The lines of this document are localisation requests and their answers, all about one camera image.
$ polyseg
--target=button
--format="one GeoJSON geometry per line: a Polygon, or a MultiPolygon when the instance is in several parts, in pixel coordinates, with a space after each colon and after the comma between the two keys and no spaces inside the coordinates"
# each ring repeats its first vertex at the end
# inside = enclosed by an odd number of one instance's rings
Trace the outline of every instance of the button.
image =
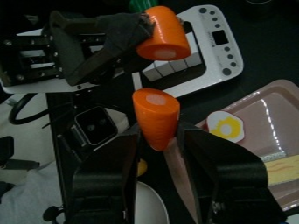
{"type": "Polygon", "coordinates": [[[222,72],[223,72],[226,75],[231,75],[231,71],[230,71],[228,68],[224,68],[224,69],[222,70],[222,72]]]}
{"type": "Polygon", "coordinates": [[[207,9],[206,8],[200,8],[200,13],[206,13],[207,9]]]}

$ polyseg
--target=black device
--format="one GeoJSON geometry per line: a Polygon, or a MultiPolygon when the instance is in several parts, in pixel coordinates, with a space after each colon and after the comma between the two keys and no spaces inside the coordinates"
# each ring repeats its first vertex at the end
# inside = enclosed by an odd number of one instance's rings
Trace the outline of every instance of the black device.
{"type": "Polygon", "coordinates": [[[3,85],[66,79],[78,90],[83,83],[107,83],[122,71],[142,71],[152,63],[136,54],[136,46],[152,36],[154,25],[147,19],[142,13],[83,17],[55,10],[42,35],[0,37],[3,85]],[[134,35],[118,35],[115,30],[134,35]],[[24,51],[36,50],[43,54],[24,57],[24,51]]]}
{"type": "Polygon", "coordinates": [[[199,223],[286,223],[286,213],[267,188],[262,159],[187,122],[179,123],[176,137],[199,223]]]}
{"type": "Polygon", "coordinates": [[[80,163],[66,224],[135,223],[138,131],[130,130],[80,163]]]}
{"type": "Polygon", "coordinates": [[[99,145],[118,134],[118,127],[102,107],[95,107],[75,116],[79,131],[92,145],[99,145]]]}

